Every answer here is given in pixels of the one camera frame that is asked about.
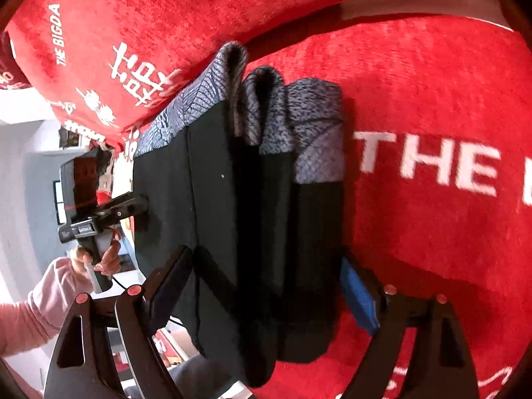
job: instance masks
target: window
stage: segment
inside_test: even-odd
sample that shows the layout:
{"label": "window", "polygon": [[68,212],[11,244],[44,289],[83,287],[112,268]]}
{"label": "window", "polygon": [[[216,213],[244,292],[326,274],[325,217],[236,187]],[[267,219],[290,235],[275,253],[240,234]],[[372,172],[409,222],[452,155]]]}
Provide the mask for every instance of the window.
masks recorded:
{"label": "window", "polygon": [[63,189],[59,180],[54,181],[54,199],[58,225],[62,225],[67,222],[67,215],[65,213],[65,203],[63,202]]}

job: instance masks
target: person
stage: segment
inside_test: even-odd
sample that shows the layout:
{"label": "person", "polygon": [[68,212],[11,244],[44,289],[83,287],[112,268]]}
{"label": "person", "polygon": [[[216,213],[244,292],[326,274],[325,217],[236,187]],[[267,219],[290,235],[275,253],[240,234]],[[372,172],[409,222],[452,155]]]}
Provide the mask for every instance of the person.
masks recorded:
{"label": "person", "polygon": [[[94,270],[106,276],[118,273],[119,250],[120,243],[113,238],[102,262]],[[52,261],[26,301],[0,304],[1,358],[38,348],[59,333],[75,297],[92,291],[92,284],[84,267],[84,263],[91,261],[89,253],[78,246],[71,251],[69,257]],[[20,375],[9,369],[28,398],[42,397]]]}

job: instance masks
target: pink sleeve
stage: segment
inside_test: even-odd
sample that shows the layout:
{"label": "pink sleeve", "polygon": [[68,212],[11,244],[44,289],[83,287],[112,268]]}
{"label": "pink sleeve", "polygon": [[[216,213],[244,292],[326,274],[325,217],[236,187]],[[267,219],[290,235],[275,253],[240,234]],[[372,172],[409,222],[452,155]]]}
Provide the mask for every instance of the pink sleeve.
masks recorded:
{"label": "pink sleeve", "polygon": [[52,261],[27,301],[0,304],[0,356],[47,343],[59,333],[76,295],[91,291],[90,281],[74,273],[69,258]]}

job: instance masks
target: black device handle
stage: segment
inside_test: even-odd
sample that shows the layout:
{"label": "black device handle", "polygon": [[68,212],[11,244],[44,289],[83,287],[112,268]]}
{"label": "black device handle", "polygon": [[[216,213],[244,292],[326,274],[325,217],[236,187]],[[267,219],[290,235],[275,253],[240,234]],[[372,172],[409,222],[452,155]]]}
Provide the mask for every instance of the black device handle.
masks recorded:
{"label": "black device handle", "polygon": [[[87,252],[89,252],[92,256],[92,265],[97,265],[97,263],[102,261],[102,256],[105,252],[105,249],[101,243],[98,244],[98,240],[101,242],[107,241],[106,248],[108,248],[112,238],[112,231],[110,230],[109,233],[106,231],[103,234],[97,235],[96,237],[78,238],[79,245],[83,247],[83,249],[86,249]],[[95,293],[103,293],[111,289],[113,286],[112,279],[108,276],[104,276],[99,271],[87,270],[87,273],[89,274],[89,278],[92,282]]]}

